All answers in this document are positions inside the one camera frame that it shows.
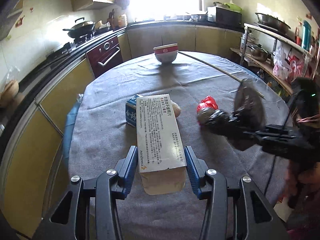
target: silver screw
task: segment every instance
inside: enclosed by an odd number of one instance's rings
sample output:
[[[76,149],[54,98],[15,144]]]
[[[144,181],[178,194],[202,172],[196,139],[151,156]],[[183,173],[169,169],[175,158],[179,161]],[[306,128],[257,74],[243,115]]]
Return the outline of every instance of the silver screw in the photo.
[[[80,180],[80,177],[79,177],[78,175],[73,176],[73,177],[71,178],[71,181],[72,181],[72,182],[78,182],[79,180]]]
[[[115,175],[116,174],[116,170],[115,169],[109,169],[109,170],[107,170],[107,174],[108,175]]]
[[[248,176],[244,176],[244,177],[242,178],[242,180],[243,180],[244,182],[246,182],[246,183],[251,182],[251,178],[248,177]]]
[[[209,175],[216,175],[216,174],[217,174],[217,171],[214,170],[214,169],[208,169],[208,170],[207,170],[207,173],[208,173]]]

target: blue and white box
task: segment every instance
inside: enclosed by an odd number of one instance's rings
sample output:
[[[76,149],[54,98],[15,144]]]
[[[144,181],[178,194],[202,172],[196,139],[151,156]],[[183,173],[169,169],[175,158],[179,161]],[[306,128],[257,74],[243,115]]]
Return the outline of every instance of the blue and white box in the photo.
[[[129,125],[132,125],[134,127],[137,127],[136,106],[137,98],[140,97],[143,96],[136,94],[125,103],[125,120]]]

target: round table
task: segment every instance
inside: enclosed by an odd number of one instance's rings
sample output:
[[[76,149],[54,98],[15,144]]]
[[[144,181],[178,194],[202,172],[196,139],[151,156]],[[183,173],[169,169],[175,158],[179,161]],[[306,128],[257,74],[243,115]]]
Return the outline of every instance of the round table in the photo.
[[[240,79],[252,79],[255,88],[264,95],[267,123],[282,124],[288,111],[285,102],[253,73],[218,56],[186,53]],[[125,158],[131,145],[137,145],[136,129],[125,122],[126,101],[135,94],[168,93],[182,108],[177,123],[183,147],[192,146],[198,158],[225,177],[250,176],[263,191],[273,156],[257,145],[238,151],[225,137],[201,130],[196,120],[196,107],[207,95],[216,100],[220,109],[232,112],[238,86],[233,78],[182,54],[169,65],[161,65],[154,54],[124,62],[85,90],[72,136],[69,175],[91,179],[113,168],[119,159]],[[272,204],[283,190],[287,164],[287,160],[276,159],[266,194]],[[188,177],[182,191],[150,196],[144,192],[137,170],[131,193],[124,201],[117,201],[124,239],[198,239],[205,204],[193,194]]]

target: person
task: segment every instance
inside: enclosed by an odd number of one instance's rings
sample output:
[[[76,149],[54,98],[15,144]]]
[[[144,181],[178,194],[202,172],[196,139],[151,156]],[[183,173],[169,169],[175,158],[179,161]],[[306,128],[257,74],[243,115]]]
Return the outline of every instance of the person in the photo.
[[[320,239],[320,163],[300,174],[297,173],[298,168],[298,164],[290,161],[284,195],[296,195],[299,181],[307,187],[306,198],[302,206],[297,206],[288,218],[288,234],[292,240]]]

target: wooden stick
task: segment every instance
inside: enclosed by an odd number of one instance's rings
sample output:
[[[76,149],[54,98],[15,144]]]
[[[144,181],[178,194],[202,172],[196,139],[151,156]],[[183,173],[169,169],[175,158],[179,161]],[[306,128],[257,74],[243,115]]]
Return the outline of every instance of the wooden stick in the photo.
[[[242,80],[241,80],[240,78],[237,78],[236,76],[228,73],[227,71],[225,71],[225,70],[223,70],[223,69],[221,69],[221,68],[219,68],[219,67],[217,67],[217,66],[215,66],[215,65],[212,65],[212,64],[210,64],[210,63],[208,63],[208,62],[205,62],[204,60],[201,60],[201,59],[199,59],[199,58],[196,58],[196,57],[193,57],[193,56],[191,56],[191,55],[185,54],[185,53],[183,53],[183,52],[181,52],[181,51],[178,51],[178,53],[180,53],[180,54],[182,54],[182,55],[185,55],[185,56],[187,56],[187,57],[191,57],[191,58],[193,58],[193,59],[195,59],[195,60],[198,60],[198,61],[200,61],[200,62],[202,62],[202,63],[204,63],[204,64],[206,64],[206,65],[208,65],[208,66],[210,66],[210,67],[215,68],[216,70],[221,71],[222,73],[228,75],[229,77],[232,77],[233,79],[237,80],[238,82],[242,82]],[[259,94],[259,96],[261,96],[262,98],[264,98],[264,96],[263,96],[259,91],[257,91],[257,93]]]

